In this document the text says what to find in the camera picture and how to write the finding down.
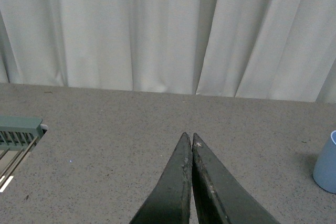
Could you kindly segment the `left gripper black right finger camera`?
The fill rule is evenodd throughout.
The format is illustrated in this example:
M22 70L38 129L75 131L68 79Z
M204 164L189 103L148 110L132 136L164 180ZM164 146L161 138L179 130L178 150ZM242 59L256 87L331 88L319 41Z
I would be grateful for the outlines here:
M197 133L193 135L192 183L199 223L278 223L250 195Z

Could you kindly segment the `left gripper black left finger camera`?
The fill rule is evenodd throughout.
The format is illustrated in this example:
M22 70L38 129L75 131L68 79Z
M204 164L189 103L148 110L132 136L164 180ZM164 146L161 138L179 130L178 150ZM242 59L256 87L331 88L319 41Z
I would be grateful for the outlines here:
M131 223L189 223L193 155L190 137L183 133L157 185Z

